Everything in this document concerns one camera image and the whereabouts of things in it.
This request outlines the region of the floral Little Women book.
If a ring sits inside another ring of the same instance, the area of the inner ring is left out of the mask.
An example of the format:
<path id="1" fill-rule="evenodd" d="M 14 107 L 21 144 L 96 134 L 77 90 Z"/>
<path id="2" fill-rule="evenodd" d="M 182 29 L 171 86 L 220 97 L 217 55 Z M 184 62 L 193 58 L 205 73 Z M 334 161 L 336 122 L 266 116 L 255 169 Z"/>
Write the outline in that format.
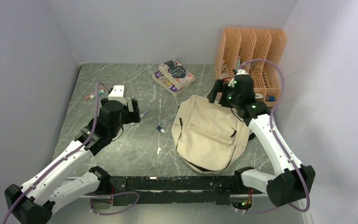
<path id="1" fill-rule="evenodd" d="M 177 60 L 170 60 L 165 63 L 161 63 L 158 66 L 158 69 L 164 77 L 178 89 L 187 87 L 196 81 L 194 74 L 192 74 Z"/>

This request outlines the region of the beige canvas backpack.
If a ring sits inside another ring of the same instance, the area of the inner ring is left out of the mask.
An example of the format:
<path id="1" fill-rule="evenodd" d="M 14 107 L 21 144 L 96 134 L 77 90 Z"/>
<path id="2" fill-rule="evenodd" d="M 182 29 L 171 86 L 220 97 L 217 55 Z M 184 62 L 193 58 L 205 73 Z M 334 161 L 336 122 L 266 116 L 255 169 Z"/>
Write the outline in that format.
<path id="1" fill-rule="evenodd" d="M 251 131 L 229 108 L 192 95 L 180 104 L 171 133 L 187 165 L 199 173 L 217 174 L 243 155 Z"/>

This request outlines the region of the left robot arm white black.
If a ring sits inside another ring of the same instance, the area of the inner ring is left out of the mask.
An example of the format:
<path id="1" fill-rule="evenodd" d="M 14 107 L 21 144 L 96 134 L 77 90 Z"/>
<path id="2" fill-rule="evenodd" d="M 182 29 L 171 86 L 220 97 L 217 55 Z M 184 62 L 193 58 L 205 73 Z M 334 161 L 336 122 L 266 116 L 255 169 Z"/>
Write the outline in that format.
<path id="1" fill-rule="evenodd" d="M 8 214 L 22 224 L 46 224 L 59 209 L 81 196 L 110 192 L 110 175 L 99 166 L 90 168 L 68 183 L 64 181 L 78 166 L 118 138 L 124 124 L 140 120 L 137 99 L 101 99 L 96 103 L 94 118 L 80 130 L 64 152 L 22 185 L 7 187 L 4 194 Z"/>

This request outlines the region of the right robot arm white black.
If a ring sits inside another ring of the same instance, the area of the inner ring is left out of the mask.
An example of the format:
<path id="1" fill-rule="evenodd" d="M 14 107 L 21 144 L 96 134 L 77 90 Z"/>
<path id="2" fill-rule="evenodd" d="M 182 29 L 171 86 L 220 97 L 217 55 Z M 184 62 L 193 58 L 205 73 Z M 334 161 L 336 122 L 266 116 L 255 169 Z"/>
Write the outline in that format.
<path id="1" fill-rule="evenodd" d="M 255 168 L 242 168 L 235 172 L 233 188 L 238 193 L 255 189 L 267 194 L 275 207 L 292 204 L 300 199 L 310 205 L 310 190 L 315 170 L 305 166 L 290 150 L 273 120 L 273 113 L 265 102 L 255 99 L 254 82 L 250 75 L 237 75 L 230 82 L 217 79 L 207 98 L 214 103 L 221 94 L 219 104 L 227 107 L 235 118 L 250 128 L 260 141 L 273 166 L 269 175 Z"/>

